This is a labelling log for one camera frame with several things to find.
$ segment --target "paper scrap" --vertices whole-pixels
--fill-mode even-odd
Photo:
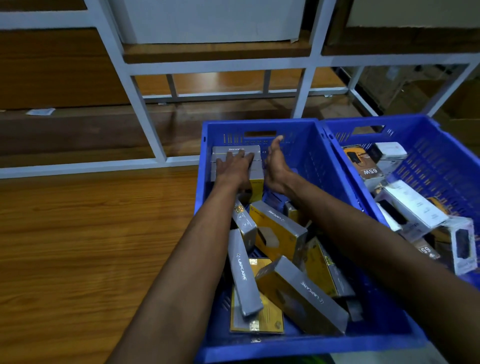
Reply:
[[[51,115],[55,111],[55,108],[49,109],[31,109],[27,111],[27,115],[34,115],[34,116],[48,116]]]

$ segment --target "crate handle hole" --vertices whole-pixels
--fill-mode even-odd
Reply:
[[[381,133],[385,125],[357,126],[353,129],[352,135]]]
[[[245,132],[243,135],[245,138],[262,138],[262,137],[275,137],[276,130],[266,130],[261,132]]]

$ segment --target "hand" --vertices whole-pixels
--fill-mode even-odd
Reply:
[[[283,135],[279,135],[272,141],[268,147],[267,173],[265,182],[272,191],[287,195],[286,181],[293,173],[285,162],[285,157],[280,149],[280,142]]]
[[[253,157],[254,153],[245,155],[245,151],[242,149],[236,156],[233,156],[232,152],[228,152],[225,162],[217,158],[215,185],[227,184],[235,186],[236,190],[252,188],[248,168],[252,163]]]

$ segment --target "wooden table surface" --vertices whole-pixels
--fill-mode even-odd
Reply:
[[[197,167],[0,181],[0,363],[102,363],[193,215]]]

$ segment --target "vertical metal post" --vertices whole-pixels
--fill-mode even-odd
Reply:
[[[170,94],[172,95],[173,101],[175,101],[178,98],[178,95],[177,95],[177,89],[175,88],[175,81],[173,81],[173,75],[166,74],[165,76],[167,76],[167,82],[168,82],[168,87],[170,89]]]
[[[427,105],[425,105],[421,113],[433,116],[478,64],[479,61],[476,61],[458,67],[453,74],[450,75],[450,78],[445,81],[440,90],[427,102]]]
[[[138,88],[137,82],[128,73],[127,66],[123,60],[123,45],[120,41],[117,27],[113,19],[111,9],[104,0],[84,0],[94,26],[102,39],[113,67],[117,71],[120,82],[125,89],[128,100],[132,104],[138,121],[145,133],[145,136],[152,148],[155,158],[160,164],[164,164],[167,157],[158,138],[155,126],[152,123],[144,99]]]
[[[312,86],[313,76],[315,75],[317,61],[320,52],[324,46],[330,20],[332,19],[333,10],[336,0],[320,0],[315,14],[312,34],[310,35],[310,44],[312,50],[309,56],[309,66],[301,73],[300,81],[295,95],[295,106],[293,107],[291,117],[301,118],[305,104],[307,103],[308,92]]]
[[[348,83],[349,90],[355,90],[355,86],[357,85],[364,68],[365,66],[359,66],[355,68],[355,72],[350,77],[350,82]]]
[[[263,88],[263,94],[266,95],[268,94],[268,89],[270,87],[270,76],[272,74],[272,70],[265,70],[264,71],[264,88]]]

